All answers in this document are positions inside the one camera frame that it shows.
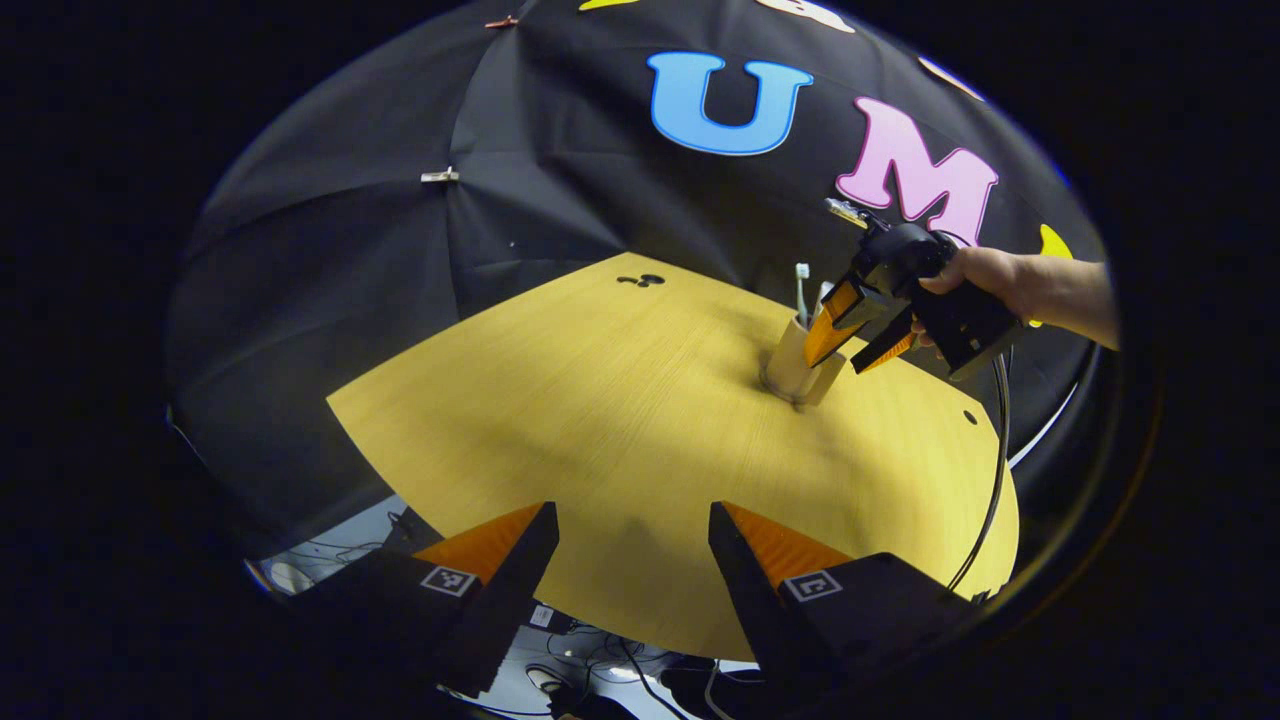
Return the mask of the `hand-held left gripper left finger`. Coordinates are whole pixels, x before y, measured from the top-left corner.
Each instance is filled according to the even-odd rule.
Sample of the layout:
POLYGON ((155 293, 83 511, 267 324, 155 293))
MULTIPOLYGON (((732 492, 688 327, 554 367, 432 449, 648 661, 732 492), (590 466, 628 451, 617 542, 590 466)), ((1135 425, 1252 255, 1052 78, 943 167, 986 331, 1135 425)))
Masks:
POLYGON ((493 518, 408 553, 372 550, 291 598, 291 616, 357 674, 492 688, 559 543, 557 505, 493 518))

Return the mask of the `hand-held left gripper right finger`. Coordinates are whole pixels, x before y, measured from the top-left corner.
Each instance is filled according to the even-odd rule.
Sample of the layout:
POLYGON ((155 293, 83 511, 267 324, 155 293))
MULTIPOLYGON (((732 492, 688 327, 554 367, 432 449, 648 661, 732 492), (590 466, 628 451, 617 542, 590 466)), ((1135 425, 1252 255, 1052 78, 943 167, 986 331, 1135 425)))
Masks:
POLYGON ((978 614, 893 553, 854 559, 728 501, 710 505, 708 544, 756 664, 788 691, 877 679, 978 614))

